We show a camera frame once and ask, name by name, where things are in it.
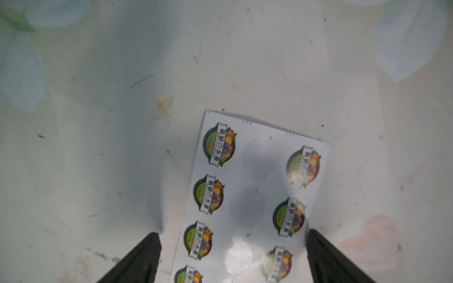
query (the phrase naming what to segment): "dark scratch mark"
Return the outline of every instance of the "dark scratch mark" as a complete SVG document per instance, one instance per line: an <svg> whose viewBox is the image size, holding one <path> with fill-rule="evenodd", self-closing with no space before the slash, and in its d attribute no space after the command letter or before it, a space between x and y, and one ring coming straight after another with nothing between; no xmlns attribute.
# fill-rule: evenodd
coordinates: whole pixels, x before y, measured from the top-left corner
<svg viewBox="0 0 453 283"><path fill-rule="evenodd" d="M179 163L179 161L170 153L170 150L167 149L167 153L171 158L172 163L184 173L186 180L190 182L189 174L187 174L186 170L181 165L181 163Z"/></svg>
<svg viewBox="0 0 453 283"><path fill-rule="evenodd" d="M171 272L170 271L166 271L166 270L159 270L159 272L163 273L163 274L166 274L166 275L171 275Z"/></svg>
<svg viewBox="0 0 453 283"><path fill-rule="evenodd" d="M200 63L200 57L201 57L201 49L203 48L203 38L201 38L201 44L200 44L200 51L198 52L198 56L194 55L193 58L195 59L195 64L198 65Z"/></svg>
<svg viewBox="0 0 453 283"><path fill-rule="evenodd" d="M154 77L154 76L155 76L154 74L151 74L151 75L149 75L149 76L147 76L147 77L144 77L143 79L139 80L139 81L136 82L135 84L131 85L129 88L133 88L133 87L135 87L136 85L138 85L139 83L141 83L141 82L143 82L143 81L149 79L150 77Z"/></svg>
<svg viewBox="0 0 453 283"><path fill-rule="evenodd" d="M107 257L106 257L105 254L101 254L101 253L98 253L98 252L94 252L94 254L99 256L99 257L101 257L101 258L103 258L105 261L107 261Z"/></svg>
<svg viewBox="0 0 453 283"><path fill-rule="evenodd" d="M54 235L54 236L57 235L57 233L53 232L53 231L50 230L49 228L43 228L42 230L45 231L45 232L47 232L47 233L49 233L50 235Z"/></svg>

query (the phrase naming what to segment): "circular sticker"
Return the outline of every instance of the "circular sticker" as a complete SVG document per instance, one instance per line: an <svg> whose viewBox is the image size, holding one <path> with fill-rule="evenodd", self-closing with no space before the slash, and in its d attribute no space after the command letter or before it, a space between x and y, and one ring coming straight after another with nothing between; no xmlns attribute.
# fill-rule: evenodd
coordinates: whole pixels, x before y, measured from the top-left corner
<svg viewBox="0 0 453 283"><path fill-rule="evenodd" d="M228 128L228 125L217 123L210 129L203 139L203 151L209 159L209 163L220 165L230 160L236 148L236 134Z"/></svg>
<svg viewBox="0 0 453 283"><path fill-rule="evenodd" d="M201 260L212 248L212 232L204 223L197 221L184 232L184 246L189 257Z"/></svg>
<svg viewBox="0 0 453 283"><path fill-rule="evenodd" d="M206 175L193 187L193 197L200 211L210 213L219 209L223 203L223 188L225 186L215 177Z"/></svg>
<svg viewBox="0 0 453 283"><path fill-rule="evenodd" d="M292 266L292 255L284 248L275 247L268 252L261 264L261 273L267 282L280 282L285 278ZM280 263L280 269L273 270L274 263Z"/></svg>
<svg viewBox="0 0 453 283"><path fill-rule="evenodd" d="M274 210L272 222L280 236L292 237L305 221L305 207L297 198L288 198Z"/></svg>
<svg viewBox="0 0 453 283"><path fill-rule="evenodd" d="M176 272L174 275L174 283L185 283L186 277L191 283L203 283L203 276L198 272L198 270L195 270L195 268L190 266L186 266Z"/></svg>
<svg viewBox="0 0 453 283"><path fill-rule="evenodd" d="M321 156L313 148L303 146L291 155L286 164L286 173L291 185L306 188L319 173Z"/></svg>

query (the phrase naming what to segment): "stain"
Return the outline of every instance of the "stain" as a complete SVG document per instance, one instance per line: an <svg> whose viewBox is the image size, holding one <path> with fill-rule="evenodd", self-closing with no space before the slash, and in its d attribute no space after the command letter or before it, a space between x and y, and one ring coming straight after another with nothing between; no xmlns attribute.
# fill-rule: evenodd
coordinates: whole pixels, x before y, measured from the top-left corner
<svg viewBox="0 0 453 283"><path fill-rule="evenodd" d="M200 63L200 57L201 57L201 49L203 48L203 38L201 38L201 44L200 44L200 50L198 51L198 55L194 55L193 59L195 60L195 64L198 65Z"/></svg>
<svg viewBox="0 0 453 283"><path fill-rule="evenodd" d="M94 252L95 255L97 255L98 257L101 257L103 258L104 260L107 260L107 257L105 254L101 254L101 253L98 253L98 252Z"/></svg>
<svg viewBox="0 0 453 283"><path fill-rule="evenodd" d="M395 269L401 249L398 228L378 214L365 221L360 236L345 239L338 249L364 271Z"/></svg>
<svg viewBox="0 0 453 283"><path fill-rule="evenodd" d="M423 161L422 164L417 168L417 170L414 172L414 174L410 175L409 177L406 178L406 182L410 185L413 185L415 182L415 177L420 174L420 172L423 171L423 168L425 166L425 161Z"/></svg>
<svg viewBox="0 0 453 283"><path fill-rule="evenodd" d="M53 232L52 230L50 230L49 228L43 228L42 231L45 231L47 233L49 233L50 235L53 235L53 236L56 236L57 233Z"/></svg>
<svg viewBox="0 0 453 283"><path fill-rule="evenodd" d="M144 78L138 80L137 82L135 82L135 83L134 83L133 85L131 85L129 88L131 89L131 88L135 87L136 85L138 85L139 83L142 83L142 82L146 81L147 79L149 79L149 78L151 78L151 77L154 77L154 76L155 76L155 74L151 74L151 75L149 75L149 76L147 76L147 77L144 77Z"/></svg>
<svg viewBox="0 0 453 283"><path fill-rule="evenodd" d="M38 250L38 248L36 248L35 246L33 246L31 244L28 245L27 248L32 249L32 250L36 250L36 251Z"/></svg>
<svg viewBox="0 0 453 283"><path fill-rule="evenodd" d="M157 95L156 97L157 106L154 108L154 111L158 112L159 114L163 114L165 117L169 118L170 114L167 112L167 105L173 101L173 98L167 97L164 100L160 100Z"/></svg>
<svg viewBox="0 0 453 283"><path fill-rule="evenodd" d="M58 283L90 283L92 281L92 269L88 259L79 259L72 269L63 272L57 278Z"/></svg>

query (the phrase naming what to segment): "white table surface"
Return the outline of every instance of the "white table surface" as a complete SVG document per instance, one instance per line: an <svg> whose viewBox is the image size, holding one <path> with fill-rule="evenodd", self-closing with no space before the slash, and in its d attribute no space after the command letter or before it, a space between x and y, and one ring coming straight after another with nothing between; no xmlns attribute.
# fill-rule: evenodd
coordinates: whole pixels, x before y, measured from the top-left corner
<svg viewBox="0 0 453 283"><path fill-rule="evenodd" d="M387 9L97 0L40 29L45 98L26 114L0 95L0 281L95 282L157 231L168 282L203 112L225 108L333 144L310 224L338 245L391 219L398 264L374 279L451 282L453 23L395 83L372 56ZM311 282L306 260L295 270Z"/></svg>

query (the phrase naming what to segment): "orange stain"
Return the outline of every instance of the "orange stain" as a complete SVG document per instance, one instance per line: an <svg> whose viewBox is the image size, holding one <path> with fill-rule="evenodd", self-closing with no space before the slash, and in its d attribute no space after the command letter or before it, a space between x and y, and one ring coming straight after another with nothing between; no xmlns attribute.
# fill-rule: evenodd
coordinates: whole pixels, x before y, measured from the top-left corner
<svg viewBox="0 0 453 283"><path fill-rule="evenodd" d="M160 100L157 95L154 95L156 97L157 101L157 106L153 109L153 112L156 112L157 114L164 115L165 117L169 118L170 114L167 111L168 104L173 101L173 98L167 97L164 100Z"/></svg>

